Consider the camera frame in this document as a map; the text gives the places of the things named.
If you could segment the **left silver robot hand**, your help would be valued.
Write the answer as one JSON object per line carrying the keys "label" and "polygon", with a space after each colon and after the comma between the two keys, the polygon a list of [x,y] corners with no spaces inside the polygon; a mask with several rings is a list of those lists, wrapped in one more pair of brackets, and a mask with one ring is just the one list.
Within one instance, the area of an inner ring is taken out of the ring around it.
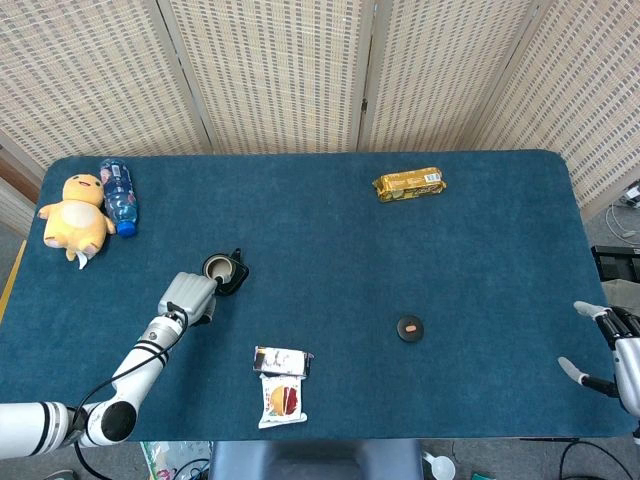
{"label": "left silver robot hand", "polygon": [[194,273],[178,273],[158,303],[158,314],[175,314],[191,327],[213,320],[216,296],[230,282],[230,275],[209,278]]}

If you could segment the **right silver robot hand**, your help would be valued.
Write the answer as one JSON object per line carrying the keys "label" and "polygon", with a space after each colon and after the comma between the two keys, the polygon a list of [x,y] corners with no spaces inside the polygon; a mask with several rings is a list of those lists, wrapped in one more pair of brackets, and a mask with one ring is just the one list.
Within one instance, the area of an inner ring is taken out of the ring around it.
{"label": "right silver robot hand", "polygon": [[639,417],[639,317],[622,307],[604,307],[575,301],[574,309],[590,317],[611,351],[614,380],[597,378],[579,370],[568,358],[558,364],[574,382],[610,398],[617,398],[624,410]]}

